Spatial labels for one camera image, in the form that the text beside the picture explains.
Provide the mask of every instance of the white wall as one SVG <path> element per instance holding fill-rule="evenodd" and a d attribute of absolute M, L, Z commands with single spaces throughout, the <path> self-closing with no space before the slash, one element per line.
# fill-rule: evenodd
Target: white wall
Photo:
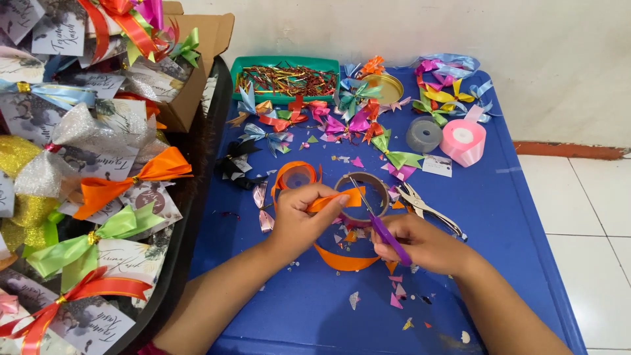
<path fill-rule="evenodd" d="M 187 14 L 236 16 L 229 66 L 265 54 L 379 54 L 388 66 L 469 54 L 514 140 L 631 147 L 631 0 L 181 1 Z"/>

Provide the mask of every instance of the white floor tile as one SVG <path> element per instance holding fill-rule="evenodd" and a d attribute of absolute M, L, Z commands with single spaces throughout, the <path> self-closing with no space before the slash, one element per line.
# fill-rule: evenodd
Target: white floor tile
<path fill-rule="evenodd" d="M 586 347 L 631 349 L 631 286 L 607 238 L 549 234 L 548 242 Z"/>
<path fill-rule="evenodd" d="M 608 236 L 631 237 L 631 160 L 571 158 Z"/>
<path fill-rule="evenodd" d="M 604 236 L 567 158 L 518 157 L 546 233 Z"/>
<path fill-rule="evenodd" d="M 609 237 L 613 251 L 616 252 L 620 265 L 627 275 L 627 279 L 631 278 L 631 238 L 625 237 Z"/>
<path fill-rule="evenodd" d="M 588 349 L 589 355 L 631 355 L 631 350 Z"/>

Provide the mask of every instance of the blue table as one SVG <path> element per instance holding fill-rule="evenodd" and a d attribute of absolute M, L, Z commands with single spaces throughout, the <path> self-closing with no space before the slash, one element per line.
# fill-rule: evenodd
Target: blue table
<path fill-rule="evenodd" d="M 388 70 L 403 83 L 404 97 L 418 98 L 419 90 L 411 69 Z M 470 85 L 480 86 L 487 80 L 489 76 L 479 71 L 465 79 L 462 88 L 466 92 Z M 495 104 L 492 113 L 501 114 L 494 89 L 484 95 L 484 101 L 489 100 Z M 228 118 L 236 116 L 233 102 Z M 405 132 L 417 116 L 411 105 L 406 105 L 402 111 L 387 112 L 379 117 L 381 124 L 392 129 L 390 150 L 411 151 L 405 143 Z M 254 118 L 247 122 L 271 132 L 270 126 Z M 310 118 L 308 124 L 316 122 Z M 466 169 L 454 163 L 452 178 L 416 171 L 408 182 L 428 205 L 459 224 L 469 236 L 469 245 L 499 270 L 574 354 L 586 355 L 504 118 L 493 118 L 485 128 L 486 147 L 478 163 Z M 330 186 L 349 171 L 367 171 L 388 185 L 397 183 L 395 177 L 380 169 L 386 162 L 379 159 L 380 152 L 372 146 L 365 143 L 354 146 L 348 140 L 341 144 L 320 141 L 298 151 L 301 142 L 311 135 L 319 137 L 322 132 L 299 127 L 291 127 L 289 131 L 295 134 L 290 145 L 293 150 L 279 153 L 277 159 L 270 154 L 264 140 L 257 142 L 263 150 L 250 156 L 248 163 L 253 170 L 248 176 L 265 175 L 266 171 L 279 169 L 289 161 L 303 160 L 316 168 L 322 164 L 322 182 Z M 224 156 L 228 142 L 237 140 L 242 133 L 243 127 L 227 126 L 219 156 Z M 445 156 L 439 148 L 432 153 Z M 365 169 L 333 161 L 332 155 L 352 159 L 359 156 Z M 221 212 L 239 214 L 241 221 Z M 218 176 L 213 178 L 190 277 L 262 241 L 266 235 L 261 233 L 257 214 L 250 191 L 242 191 Z M 318 243 L 346 256 L 374 255 L 368 239 L 353 243 L 350 253 L 339 249 L 333 240 L 333 233 L 341 232 L 338 227 L 331 226 Z M 447 276 L 423 270 L 412 274 L 410 268 L 398 266 L 394 274 L 403 275 L 402 286 L 408 295 L 407 300 L 401 301 L 401 310 L 390 305 L 394 289 L 387 278 L 389 271 L 381 261 L 359 272 L 341 272 L 339 276 L 314 248 L 297 261 L 300 266 L 292 266 L 291 271 L 283 269 L 267 282 L 265 289 L 259 291 L 226 328 L 209 354 L 484 353 L 457 287 Z M 352 310 L 348 298 L 356 291 L 361 301 L 356 310 Z M 416 295 L 415 300 L 410 298 L 412 294 Z M 420 296 L 428 297 L 432 304 L 423 302 Z M 402 327 L 409 317 L 414 328 L 404 331 Z M 469 344 L 460 340 L 463 330 L 471 336 Z"/>

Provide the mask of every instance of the purple scissors handle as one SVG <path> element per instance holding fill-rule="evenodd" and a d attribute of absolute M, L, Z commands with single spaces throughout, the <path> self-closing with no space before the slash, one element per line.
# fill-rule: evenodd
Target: purple scissors handle
<path fill-rule="evenodd" d="M 370 221 L 372 222 L 372 228 L 381 237 L 381 241 L 383 241 L 384 244 L 390 244 L 394 248 L 396 253 L 401 258 L 401 264 L 406 267 L 412 265 L 412 259 L 410 258 L 408 253 L 405 251 L 405 249 L 403 249 L 401 243 L 399 243 L 392 236 L 392 234 L 390 234 L 388 228 L 386 228 L 384 223 L 381 222 L 381 219 L 379 217 L 376 217 L 374 214 L 370 214 Z"/>

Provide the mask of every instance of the black tray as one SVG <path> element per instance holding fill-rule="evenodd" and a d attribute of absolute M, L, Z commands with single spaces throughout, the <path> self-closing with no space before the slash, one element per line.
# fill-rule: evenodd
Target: black tray
<path fill-rule="evenodd" d="M 174 224 L 151 299 L 138 315 L 136 324 L 105 355 L 136 355 L 167 322 L 188 281 L 193 248 L 232 95 L 230 70 L 220 56 L 215 57 L 210 76 L 214 75 L 218 75 L 218 79 L 208 114 L 204 117 L 200 104 L 189 133 L 167 133 L 167 139 L 182 152 L 195 175 L 195 178 L 176 180 L 177 184 L 168 190 L 184 218 Z"/>

